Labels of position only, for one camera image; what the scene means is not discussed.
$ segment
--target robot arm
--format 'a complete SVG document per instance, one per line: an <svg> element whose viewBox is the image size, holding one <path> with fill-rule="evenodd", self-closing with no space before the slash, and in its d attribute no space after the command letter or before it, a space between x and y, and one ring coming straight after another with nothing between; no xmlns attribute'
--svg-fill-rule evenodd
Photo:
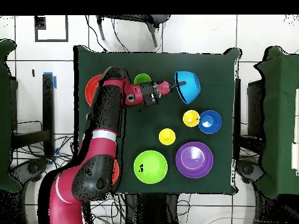
<svg viewBox="0 0 299 224"><path fill-rule="evenodd" d="M132 85L117 67L104 72L86 121L87 154L81 164L55 178L50 193L50 224L82 224L82 202L99 200L110 191L123 104L157 104L174 86L169 82Z"/></svg>

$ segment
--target lime green bowl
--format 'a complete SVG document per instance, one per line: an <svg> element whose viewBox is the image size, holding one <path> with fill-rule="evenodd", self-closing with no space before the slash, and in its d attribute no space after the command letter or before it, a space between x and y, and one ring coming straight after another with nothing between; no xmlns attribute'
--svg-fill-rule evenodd
<svg viewBox="0 0 299 224"><path fill-rule="evenodd" d="M134 173L145 184L155 184L163 180L167 167L165 157L154 150L140 153L134 161Z"/></svg>
<svg viewBox="0 0 299 224"><path fill-rule="evenodd" d="M139 83L144 83L144 82L151 82L151 81L152 80L151 80L149 75L142 73L142 74L139 74L135 77L134 84L139 84Z"/></svg>

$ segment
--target blue bowl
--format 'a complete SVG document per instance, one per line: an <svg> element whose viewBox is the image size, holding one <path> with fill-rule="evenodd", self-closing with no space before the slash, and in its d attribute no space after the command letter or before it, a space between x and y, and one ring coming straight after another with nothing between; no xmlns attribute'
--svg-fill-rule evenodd
<svg viewBox="0 0 299 224"><path fill-rule="evenodd" d="M175 83L185 81L186 84L176 87L180 98L185 104L190 104L200 93L200 84L197 76L188 71L177 71L175 73Z"/></svg>
<svg viewBox="0 0 299 224"><path fill-rule="evenodd" d="M217 132L222 124L220 115L212 110L204 111L200 115L199 128L206 134Z"/></svg>

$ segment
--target dark green table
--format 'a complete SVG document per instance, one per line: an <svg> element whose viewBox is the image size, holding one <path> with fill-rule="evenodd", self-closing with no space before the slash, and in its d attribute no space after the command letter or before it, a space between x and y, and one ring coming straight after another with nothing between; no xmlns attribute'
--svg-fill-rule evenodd
<svg viewBox="0 0 299 224"><path fill-rule="evenodd" d="M174 91L150 108L126 108L123 115L117 161L122 177L117 192L120 193L213 193L233 194L231 186L232 112L234 103L234 63L240 50L232 48L224 54L156 54L156 53L98 53L78 47L79 66L79 141L84 131L89 106L85 100L88 81L110 66L125 68L131 80L140 73L148 74L153 81L174 82L176 71L194 72L201 86L201 93L191 104L185 105ZM182 121L187 110L202 113L215 110L222 117L221 129L216 134L204 134L198 127L189 128ZM159 142L158 134L164 128L176 133L170 146ZM206 144L214 155L214 164L203 178L183 176L175 165L177 150L190 141ZM133 171L137 155L145 150L161 152L168 161L168 172L157 184L140 182Z"/></svg>
<svg viewBox="0 0 299 224"><path fill-rule="evenodd" d="M269 47L262 62L255 65L265 82L263 101L266 147L262 167L266 174L257 182L269 198L299 194L299 178L291 167L295 127L295 97L299 88L299 55L281 47Z"/></svg>

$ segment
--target small yellow bowl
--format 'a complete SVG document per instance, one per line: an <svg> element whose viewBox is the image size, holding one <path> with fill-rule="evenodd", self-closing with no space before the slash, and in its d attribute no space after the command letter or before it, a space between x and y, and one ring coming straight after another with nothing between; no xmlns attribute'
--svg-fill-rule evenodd
<svg viewBox="0 0 299 224"><path fill-rule="evenodd" d="M159 133L159 141L164 145L173 144L175 142L175 132L172 129L163 129Z"/></svg>
<svg viewBox="0 0 299 224"><path fill-rule="evenodd" d="M199 113L194 110L189 110L185 112L183 116L183 122L188 127L197 126L199 124L199 119L200 119Z"/></svg>

